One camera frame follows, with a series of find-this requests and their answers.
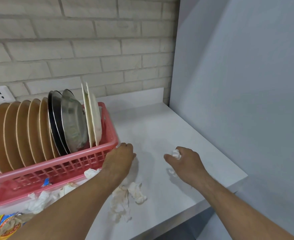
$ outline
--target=person's left arm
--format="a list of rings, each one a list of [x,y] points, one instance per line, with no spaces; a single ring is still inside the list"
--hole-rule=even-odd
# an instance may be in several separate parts
[[[102,170],[37,214],[9,240],[83,240],[109,195],[128,175],[133,145],[121,143],[106,155]]]

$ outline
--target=person's left hand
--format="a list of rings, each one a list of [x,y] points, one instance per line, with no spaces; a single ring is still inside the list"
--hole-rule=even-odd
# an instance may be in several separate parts
[[[136,157],[133,145],[121,143],[118,148],[107,153],[100,173],[105,173],[115,189],[128,175],[131,164]]]

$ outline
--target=hand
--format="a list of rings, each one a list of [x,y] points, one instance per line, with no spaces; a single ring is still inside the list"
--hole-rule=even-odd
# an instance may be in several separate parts
[[[117,188],[128,175],[133,159],[133,145],[121,143],[118,148],[107,153],[101,173],[105,174],[113,189]]]
[[[209,173],[206,171],[197,152],[180,146],[176,147],[176,149],[181,154],[180,159],[169,154],[165,154],[164,159],[173,167],[182,181],[195,188],[197,181],[208,177]]]

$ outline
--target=gray wall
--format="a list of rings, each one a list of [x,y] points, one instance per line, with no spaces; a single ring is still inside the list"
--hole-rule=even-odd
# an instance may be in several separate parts
[[[294,235],[294,0],[181,0],[170,107],[248,173],[237,195]]]

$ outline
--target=forearm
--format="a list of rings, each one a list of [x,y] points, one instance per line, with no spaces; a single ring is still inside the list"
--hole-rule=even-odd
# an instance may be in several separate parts
[[[209,175],[197,180],[195,188],[214,208],[233,240],[294,239]]]
[[[102,170],[37,214],[10,240],[82,240],[115,186]]]

